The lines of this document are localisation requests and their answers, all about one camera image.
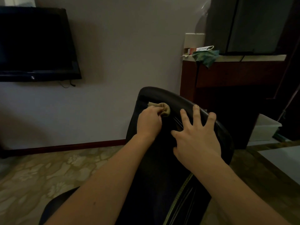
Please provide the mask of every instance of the wall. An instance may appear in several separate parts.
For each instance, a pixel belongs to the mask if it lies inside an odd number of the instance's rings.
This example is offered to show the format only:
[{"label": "wall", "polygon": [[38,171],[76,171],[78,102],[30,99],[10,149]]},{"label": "wall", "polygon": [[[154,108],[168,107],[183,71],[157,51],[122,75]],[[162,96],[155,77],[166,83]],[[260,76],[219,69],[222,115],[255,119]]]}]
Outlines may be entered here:
[{"label": "wall", "polygon": [[6,149],[124,139],[139,90],[176,93],[185,33],[205,0],[36,0],[65,8],[82,80],[0,83]]}]

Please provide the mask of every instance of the person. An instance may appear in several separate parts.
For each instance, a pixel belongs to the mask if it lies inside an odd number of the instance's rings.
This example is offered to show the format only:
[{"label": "person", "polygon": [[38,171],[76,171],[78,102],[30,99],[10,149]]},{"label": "person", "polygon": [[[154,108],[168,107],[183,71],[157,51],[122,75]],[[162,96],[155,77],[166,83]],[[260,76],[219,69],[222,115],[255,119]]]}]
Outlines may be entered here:
[{"label": "person", "polygon": [[[162,108],[148,107],[139,115],[137,134],[92,175],[50,217],[46,225],[116,222],[141,159],[161,130]],[[199,106],[193,107],[193,125],[181,110],[183,131],[171,131],[177,141],[177,159],[189,169],[220,205],[233,224],[289,224],[260,199],[222,160],[214,132],[216,114],[203,126]]]}]

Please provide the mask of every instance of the black leather chair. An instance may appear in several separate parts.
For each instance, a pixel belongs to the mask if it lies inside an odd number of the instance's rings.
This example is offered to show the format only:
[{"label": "black leather chair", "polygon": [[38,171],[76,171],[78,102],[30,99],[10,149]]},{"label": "black leather chair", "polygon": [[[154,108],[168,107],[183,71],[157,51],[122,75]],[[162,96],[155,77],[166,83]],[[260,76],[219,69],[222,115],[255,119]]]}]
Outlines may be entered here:
[{"label": "black leather chair", "polygon": [[[148,102],[167,103],[171,114],[163,118],[161,132],[144,155],[116,224],[199,225],[211,196],[174,156],[173,147],[176,146],[176,141],[170,134],[171,130],[183,129],[180,109],[185,109],[191,123],[193,122],[194,104],[160,88],[142,88],[128,127],[126,141],[136,134],[138,116],[147,108]],[[200,112],[202,123],[205,124],[208,113],[203,109]],[[221,144],[221,156],[229,164],[234,151],[231,136],[218,121],[215,124],[215,133]],[[51,200],[44,209],[39,224],[44,224],[76,189]]]}]

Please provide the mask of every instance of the box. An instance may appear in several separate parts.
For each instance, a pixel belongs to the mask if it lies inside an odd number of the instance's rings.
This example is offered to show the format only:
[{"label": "box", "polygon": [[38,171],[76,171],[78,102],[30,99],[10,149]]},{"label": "box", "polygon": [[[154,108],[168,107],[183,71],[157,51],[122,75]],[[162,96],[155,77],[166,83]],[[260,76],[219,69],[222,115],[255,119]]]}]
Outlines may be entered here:
[{"label": "box", "polygon": [[259,114],[249,141],[271,140],[277,129],[281,127],[278,121]]}]

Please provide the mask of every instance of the towel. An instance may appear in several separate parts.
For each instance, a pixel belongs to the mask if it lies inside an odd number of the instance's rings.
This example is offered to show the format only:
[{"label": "towel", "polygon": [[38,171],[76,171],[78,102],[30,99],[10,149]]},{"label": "towel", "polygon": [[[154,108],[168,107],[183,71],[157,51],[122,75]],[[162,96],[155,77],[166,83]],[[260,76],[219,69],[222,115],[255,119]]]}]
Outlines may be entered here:
[{"label": "towel", "polygon": [[170,109],[169,105],[164,102],[161,102],[161,103],[149,102],[148,107],[150,107],[150,106],[163,107],[163,111],[160,114],[161,117],[168,117],[170,115],[171,109]]},{"label": "towel", "polygon": [[204,51],[195,51],[192,54],[192,57],[195,61],[203,63],[206,67],[210,67],[217,57],[219,57],[219,50],[204,50]]}]

